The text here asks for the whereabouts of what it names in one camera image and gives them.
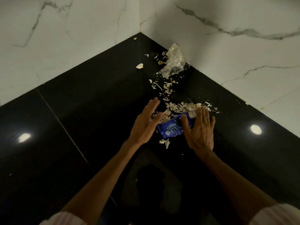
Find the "oreo wrapper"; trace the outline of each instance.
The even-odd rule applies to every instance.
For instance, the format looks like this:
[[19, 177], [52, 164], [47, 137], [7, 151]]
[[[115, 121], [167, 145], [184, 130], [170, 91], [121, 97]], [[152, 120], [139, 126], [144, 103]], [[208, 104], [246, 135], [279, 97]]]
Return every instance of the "oreo wrapper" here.
[[163, 135], [164, 139], [168, 137], [178, 136], [183, 133], [182, 123], [180, 120], [182, 115], [186, 115], [189, 126], [193, 127], [194, 123], [190, 119], [188, 113], [182, 113], [177, 117], [171, 119], [170, 121], [157, 125], [157, 128]]

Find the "pink and white striped shirt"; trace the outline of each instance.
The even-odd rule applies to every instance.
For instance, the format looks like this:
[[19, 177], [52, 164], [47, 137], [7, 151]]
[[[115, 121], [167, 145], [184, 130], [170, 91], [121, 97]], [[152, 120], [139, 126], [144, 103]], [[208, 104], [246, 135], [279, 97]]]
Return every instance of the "pink and white striped shirt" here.
[[[299, 225], [300, 210], [289, 204], [277, 204], [260, 210], [249, 225]], [[69, 212], [56, 213], [40, 225], [87, 225]]]

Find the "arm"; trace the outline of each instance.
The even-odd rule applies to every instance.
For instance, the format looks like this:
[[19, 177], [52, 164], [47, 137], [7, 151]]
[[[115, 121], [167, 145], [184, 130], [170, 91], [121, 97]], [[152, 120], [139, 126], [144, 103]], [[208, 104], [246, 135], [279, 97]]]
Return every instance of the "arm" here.
[[219, 181], [245, 224], [248, 224], [262, 208], [277, 204], [269, 195], [222, 162], [212, 151], [215, 117], [210, 121], [207, 109], [204, 107], [197, 109], [193, 129], [189, 128], [184, 115], [182, 125], [188, 145]]
[[129, 139], [120, 151], [70, 200], [62, 212], [70, 212], [88, 225], [96, 224], [125, 166], [137, 149], [148, 142], [156, 125], [160, 123], [163, 116], [161, 112], [149, 123], [149, 118], [159, 103], [157, 97], [149, 101], [138, 115]]

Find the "forearm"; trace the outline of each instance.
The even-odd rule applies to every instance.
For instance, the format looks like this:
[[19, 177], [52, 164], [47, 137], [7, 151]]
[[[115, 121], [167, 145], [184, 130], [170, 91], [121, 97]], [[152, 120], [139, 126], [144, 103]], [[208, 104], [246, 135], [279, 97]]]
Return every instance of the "forearm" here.
[[248, 224], [262, 208], [277, 202], [221, 161], [211, 150], [198, 155], [219, 181], [240, 218]]
[[84, 220], [88, 225], [97, 222], [119, 176], [138, 149], [126, 141], [120, 151], [86, 184], [62, 209]]

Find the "black countertop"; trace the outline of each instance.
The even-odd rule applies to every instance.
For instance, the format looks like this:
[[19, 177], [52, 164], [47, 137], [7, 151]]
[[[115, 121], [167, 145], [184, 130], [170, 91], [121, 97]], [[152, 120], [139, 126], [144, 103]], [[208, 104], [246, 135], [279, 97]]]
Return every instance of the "black countertop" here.
[[[2, 224], [38, 224], [59, 211], [116, 154], [148, 100], [159, 97], [149, 79], [163, 85], [154, 57], [162, 60], [166, 49], [134, 37], [0, 107]], [[214, 113], [216, 154], [277, 201], [300, 207], [300, 139], [193, 67], [174, 78], [171, 102], [207, 101], [221, 112]], [[23, 133], [30, 138], [19, 142]], [[160, 139], [155, 133], [139, 149], [112, 193], [124, 215], [136, 224], [196, 224], [208, 209], [220, 223], [232, 222], [232, 206], [184, 137], [171, 138], [168, 149]], [[137, 185], [143, 177], [157, 185]], [[152, 220], [138, 207], [143, 192], [160, 202]]]

